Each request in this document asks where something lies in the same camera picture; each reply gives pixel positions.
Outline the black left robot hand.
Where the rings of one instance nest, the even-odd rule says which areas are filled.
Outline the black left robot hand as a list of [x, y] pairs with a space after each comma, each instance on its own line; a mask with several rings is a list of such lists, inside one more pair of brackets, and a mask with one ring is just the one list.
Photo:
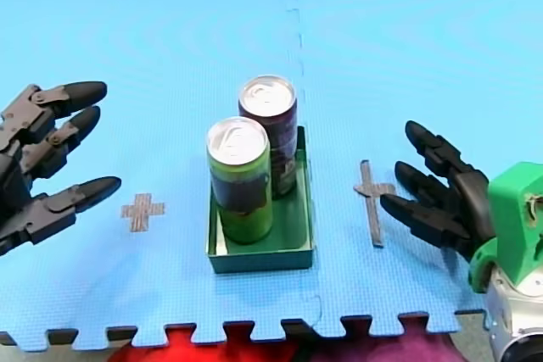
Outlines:
[[121, 185], [117, 176], [75, 184], [53, 195], [32, 195], [37, 179], [59, 172], [97, 125], [107, 86], [79, 81], [42, 89], [27, 86], [1, 113], [1, 253], [38, 244], [72, 226], [77, 214]]

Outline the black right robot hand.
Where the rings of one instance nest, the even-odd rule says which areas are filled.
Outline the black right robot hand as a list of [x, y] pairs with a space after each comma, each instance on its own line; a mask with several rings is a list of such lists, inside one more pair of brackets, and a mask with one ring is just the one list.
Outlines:
[[379, 199], [382, 208], [407, 226], [413, 236], [437, 248], [453, 249], [471, 260], [483, 244], [495, 237], [488, 178], [464, 162], [461, 152], [444, 137], [416, 121], [407, 121], [405, 132], [431, 173], [426, 175], [398, 161], [396, 180], [414, 198], [386, 193]]

